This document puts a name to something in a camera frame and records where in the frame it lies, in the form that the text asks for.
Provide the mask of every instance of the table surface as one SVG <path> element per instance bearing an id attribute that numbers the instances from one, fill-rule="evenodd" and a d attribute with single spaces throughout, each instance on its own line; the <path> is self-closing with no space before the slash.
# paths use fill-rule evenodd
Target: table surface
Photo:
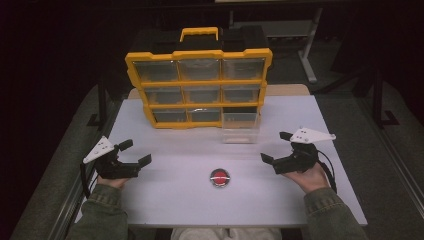
<path id="1" fill-rule="evenodd" d="M 261 161 L 260 153 L 275 158 L 290 155 L 290 143 L 281 140 L 279 132 L 295 132 L 299 126 L 328 132 L 324 119 L 313 96 L 266 96 L 261 114 L 256 144 L 223 144 L 220 128 L 154 129 L 144 117 L 142 102 L 125 100 L 109 140 L 117 144 L 133 139 L 134 146 L 119 154 L 122 162 L 152 154 L 152 163 L 123 191 L 128 223 L 146 227 L 305 225 L 304 193 L 291 180 L 276 175 Z M 334 165 L 339 196 L 358 222 L 366 225 L 333 142 L 316 146 Z M 227 187 L 211 184 L 210 173 L 216 168 L 229 172 Z"/>

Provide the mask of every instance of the yellow storage organizer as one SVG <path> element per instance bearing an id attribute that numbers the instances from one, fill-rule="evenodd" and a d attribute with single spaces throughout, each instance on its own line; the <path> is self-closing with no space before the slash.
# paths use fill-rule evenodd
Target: yellow storage organizer
<path id="1" fill-rule="evenodd" d="M 259 26 L 149 30 L 125 61 L 153 127 L 221 127 L 233 110 L 259 118 L 272 52 Z"/>

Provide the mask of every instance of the forearm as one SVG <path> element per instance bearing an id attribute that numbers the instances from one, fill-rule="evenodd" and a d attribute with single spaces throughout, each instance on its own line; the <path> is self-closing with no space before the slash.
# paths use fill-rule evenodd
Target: forearm
<path id="1" fill-rule="evenodd" d="M 97 185 L 67 239 L 127 239 L 127 214 L 120 205 L 120 189 Z"/>
<path id="2" fill-rule="evenodd" d="M 368 239 L 349 207 L 331 188 L 322 188 L 305 196 L 311 238 Z"/>

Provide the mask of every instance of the plastic drawer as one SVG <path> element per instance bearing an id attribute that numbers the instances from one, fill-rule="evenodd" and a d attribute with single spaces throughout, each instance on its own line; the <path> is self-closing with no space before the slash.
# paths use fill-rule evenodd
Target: plastic drawer
<path id="1" fill-rule="evenodd" d="M 178 61 L 182 80 L 218 80 L 219 68 L 218 59 L 198 58 Z"/>
<path id="2" fill-rule="evenodd" d="M 156 122 L 186 122 L 185 109 L 152 109 Z"/>
<path id="3" fill-rule="evenodd" d="M 257 107 L 227 107 L 222 113 L 222 142 L 255 143 L 259 134 Z"/>
<path id="4" fill-rule="evenodd" d="M 187 109 L 188 117 L 192 122 L 218 122 L 220 108 L 190 108 Z"/>
<path id="5" fill-rule="evenodd" d="M 224 102 L 257 102 L 260 85 L 223 85 Z"/>
<path id="6" fill-rule="evenodd" d="M 262 79 L 265 58 L 223 59 L 223 79 Z"/>
<path id="7" fill-rule="evenodd" d="M 181 104 L 180 87 L 144 88 L 149 104 Z"/>
<path id="8" fill-rule="evenodd" d="M 187 103 L 216 103 L 220 101 L 219 86 L 183 87 Z"/>
<path id="9" fill-rule="evenodd" d="M 141 82 L 177 81 L 178 70 L 175 61 L 133 62 Z"/>

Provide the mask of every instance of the red button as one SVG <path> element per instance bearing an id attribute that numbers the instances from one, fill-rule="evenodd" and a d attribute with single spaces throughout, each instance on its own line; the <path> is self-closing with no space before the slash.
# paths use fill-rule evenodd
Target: red button
<path id="1" fill-rule="evenodd" d="M 225 187 L 230 182 L 230 175 L 224 169 L 218 168 L 211 173 L 210 180 L 216 187 Z"/>

